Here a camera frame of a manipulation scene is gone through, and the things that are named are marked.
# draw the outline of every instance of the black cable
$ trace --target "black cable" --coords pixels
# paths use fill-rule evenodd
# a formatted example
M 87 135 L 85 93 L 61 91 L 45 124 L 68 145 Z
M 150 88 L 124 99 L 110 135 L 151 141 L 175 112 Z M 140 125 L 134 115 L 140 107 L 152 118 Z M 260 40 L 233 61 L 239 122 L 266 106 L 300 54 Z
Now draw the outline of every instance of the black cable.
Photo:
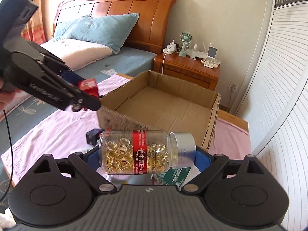
M 11 184 L 12 184 L 12 179 L 13 179 L 13 147 L 12 147 L 12 140 L 11 140 L 11 134 L 10 134 L 10 128 L 9 128 L 9 123 L 7 121 L 7 114 L 5 113 L 5 110 L 3 110 L 4 113 L 4 117 L 5 117 L 5 121 L 7 123 L 7 132 L 9 134 L 9 139 L 10 139 L 10 145 L 11 145 L 11 155 L 12 155 L 12 172 L 11 172 L 11 179 L 10 179 L 10 184 L 7 187 L 7 190 L 5 191 L 4 195 L 1 197 L 0 202 L 2 202 L 2 200 L 5 198 L 5 196 L 7 195 L 7 193 L 10 190 Z

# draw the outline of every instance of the silver bottle cap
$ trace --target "silver bottle cap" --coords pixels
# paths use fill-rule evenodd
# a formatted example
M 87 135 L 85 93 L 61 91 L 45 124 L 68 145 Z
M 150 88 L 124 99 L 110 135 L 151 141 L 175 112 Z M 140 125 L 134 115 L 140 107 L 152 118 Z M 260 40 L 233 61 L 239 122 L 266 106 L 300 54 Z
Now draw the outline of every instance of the silver bottle cap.
M 172 168 L 191 167 L 196 159 L 196 144 L 193 135 L 188 132 L 171 132 L 170 135 L 175 137 L 178 148 L 178 162 Z

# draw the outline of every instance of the wooden nightstand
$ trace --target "wooden nightstand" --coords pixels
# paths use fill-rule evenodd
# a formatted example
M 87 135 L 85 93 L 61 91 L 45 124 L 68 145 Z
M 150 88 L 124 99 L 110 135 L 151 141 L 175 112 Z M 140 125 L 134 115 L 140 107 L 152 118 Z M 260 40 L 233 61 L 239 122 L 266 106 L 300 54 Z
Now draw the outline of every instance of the wooden nightstand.
M 162 73 L 164 56 L 165 54 L 162 53 L 155 57 L 154 71 Z M 220 65 L 218 68 L 210 69 L 204 67 L 200 60 L 200 58 L 194 60 L 189 56 L 181 57 L 176 53 L 167 55 L 164 62 L 164 74 L 215 91 L 220 76 Z

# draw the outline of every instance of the curtain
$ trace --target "curtain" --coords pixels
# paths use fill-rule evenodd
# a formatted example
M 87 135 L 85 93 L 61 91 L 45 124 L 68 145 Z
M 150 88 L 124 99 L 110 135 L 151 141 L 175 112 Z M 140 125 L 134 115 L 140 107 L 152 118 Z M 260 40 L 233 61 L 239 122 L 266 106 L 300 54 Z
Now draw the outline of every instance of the curtain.
M 37 44 L 46 42 L 43 29 L 41 0 L 34 0 L 34 3 L 39 6 L 35 14 L 28 21 L 27 26 L 22 31 L 22 37 L 26 40 L 34 41 Z

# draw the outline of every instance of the white sliding door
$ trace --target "white sliding door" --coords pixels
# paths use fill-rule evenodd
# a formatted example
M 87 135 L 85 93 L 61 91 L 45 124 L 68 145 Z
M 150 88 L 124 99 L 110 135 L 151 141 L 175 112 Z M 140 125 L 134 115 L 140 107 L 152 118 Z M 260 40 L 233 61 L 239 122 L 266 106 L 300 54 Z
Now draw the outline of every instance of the white sliding door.
M 259 64 L 237 110 L 252 153 L 289 195 L 282 225 L 308 226 L 308 2 L 276 0 Z

